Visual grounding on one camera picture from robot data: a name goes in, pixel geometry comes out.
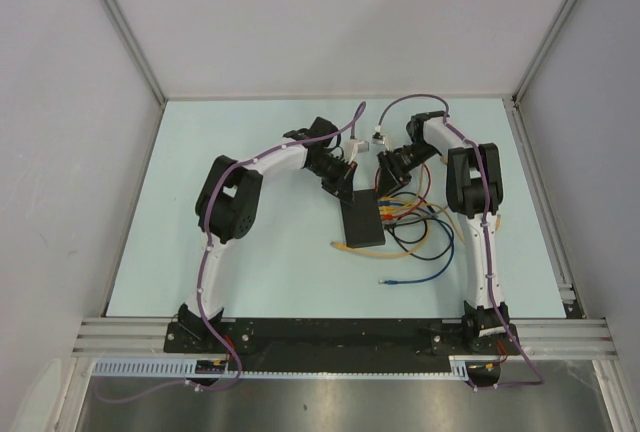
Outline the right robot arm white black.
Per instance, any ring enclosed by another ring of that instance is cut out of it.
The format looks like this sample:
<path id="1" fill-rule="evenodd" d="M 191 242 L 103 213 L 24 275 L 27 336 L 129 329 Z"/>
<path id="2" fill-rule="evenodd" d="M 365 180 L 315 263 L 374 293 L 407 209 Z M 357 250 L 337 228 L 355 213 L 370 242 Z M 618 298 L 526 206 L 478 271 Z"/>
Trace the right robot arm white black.
<path id="1" fill-rule="evenodd" d="M 444 111 L 412 116 L 406 131 L 408 145 L 377 154 L 378 196 L 407 185 L 413 169 L 431 157 L 447 158 L 446 201 L 458 217 L 465 244 L 462 343 L 473 353 L 486 352 L 497 337 L 517 346 L 517 330 L 510 324 L 497 270 L 496 226 L 504 197 L 497 146 L 474 142 Z"/>

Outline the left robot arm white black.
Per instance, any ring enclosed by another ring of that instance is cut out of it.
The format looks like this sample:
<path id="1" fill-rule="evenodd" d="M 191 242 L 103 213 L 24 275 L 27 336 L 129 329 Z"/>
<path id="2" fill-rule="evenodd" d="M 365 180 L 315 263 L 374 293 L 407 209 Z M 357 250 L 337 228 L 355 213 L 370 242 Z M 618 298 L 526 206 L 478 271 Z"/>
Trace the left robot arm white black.
<path id="1" fill-rule="evenodd" d="M 227 251 L 255 223 L 264 184 L 284 172 L 308 170 L 321 188 L 346 205 L 354 202 L 357 163 L 345 152 L 335 155 L 343 131 L 318 117 L 308 128 L 291 130 L 270 149 L 244 160 L 217 157 L 195 205 L 206 242 L 196 286 L 177 313 L 179 327 L 197 350 L 214 349 L 221 339 L 216 323 L 224 312 L 223 275 Z"/>

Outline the black network switch box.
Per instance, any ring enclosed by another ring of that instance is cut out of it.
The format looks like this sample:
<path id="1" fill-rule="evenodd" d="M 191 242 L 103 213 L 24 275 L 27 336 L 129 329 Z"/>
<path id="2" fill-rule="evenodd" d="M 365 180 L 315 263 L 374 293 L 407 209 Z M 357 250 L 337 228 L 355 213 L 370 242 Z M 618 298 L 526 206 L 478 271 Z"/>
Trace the black network switch box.
<path id="1" fill-rule="evenodd" d="M 386 243 L 374 189 L 354 192 L 351 204 L 341 203 L 344 239 L 347 247 L 368 248 Z"/>

